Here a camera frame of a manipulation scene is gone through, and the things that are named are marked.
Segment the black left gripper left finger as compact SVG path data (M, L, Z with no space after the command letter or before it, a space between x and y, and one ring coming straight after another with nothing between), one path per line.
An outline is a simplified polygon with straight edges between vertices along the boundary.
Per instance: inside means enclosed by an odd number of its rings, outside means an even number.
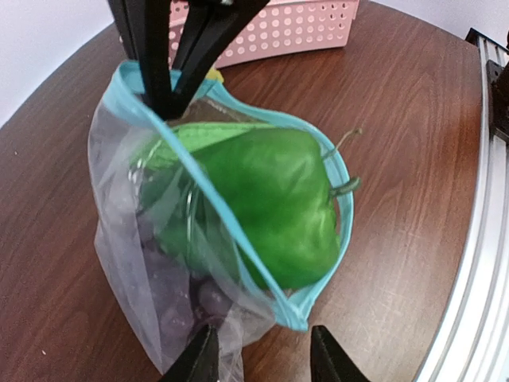
M217 382L220 345L215 326L204 325L159 382Z

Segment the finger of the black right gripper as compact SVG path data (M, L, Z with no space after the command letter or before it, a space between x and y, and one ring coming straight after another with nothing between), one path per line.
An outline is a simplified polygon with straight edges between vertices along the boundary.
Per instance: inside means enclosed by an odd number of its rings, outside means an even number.
M166 0L109 0L127 57L139 63L144 102L162 119L178 119L169 74L170 2Z
M170 114L183 115L219 55L268 4L267 0L190 1L172 68L181 72Z

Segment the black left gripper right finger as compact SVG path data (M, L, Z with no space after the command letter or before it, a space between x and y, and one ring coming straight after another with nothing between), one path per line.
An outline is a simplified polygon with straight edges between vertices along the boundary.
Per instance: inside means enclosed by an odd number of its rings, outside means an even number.
M324 325L311 330L312 382L369 382Z

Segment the dark red grape bunch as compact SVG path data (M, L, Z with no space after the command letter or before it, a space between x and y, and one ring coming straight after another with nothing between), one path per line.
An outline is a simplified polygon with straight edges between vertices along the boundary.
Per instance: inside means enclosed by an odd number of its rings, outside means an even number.
M232 301L209 275L190 271L166 255L155 239L153 223L136 213L143 258L152 290L163 353L175 359L205 325L224 326Z

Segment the clear zip top bag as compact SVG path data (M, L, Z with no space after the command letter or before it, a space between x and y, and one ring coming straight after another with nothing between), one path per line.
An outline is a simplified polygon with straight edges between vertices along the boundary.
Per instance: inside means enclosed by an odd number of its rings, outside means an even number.
M99 261L160 373L177 380L209 330L214 379L241 381L246 345L274 325L308 329L348 247L360 179L313 125L242 103L219 80L173 121L144 93L138 63L121 63L92 121Z

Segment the green chayote squash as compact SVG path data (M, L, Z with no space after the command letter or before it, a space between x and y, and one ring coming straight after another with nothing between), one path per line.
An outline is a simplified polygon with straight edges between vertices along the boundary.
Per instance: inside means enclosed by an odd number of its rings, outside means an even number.
M311 134L283 128L274 133L257 142L256 153L243 164L218 166L216 173L201 168L275 282L285 290L300 289L323 278L338 260L335 199L356 190L360 179L332 186L325 155ZM206 229L214 240L222 240L223 226L179 162L149 177L142 202L150 207L168 201L170 191L177 209L163 209L158 244L192 270L204 272L199 231Z

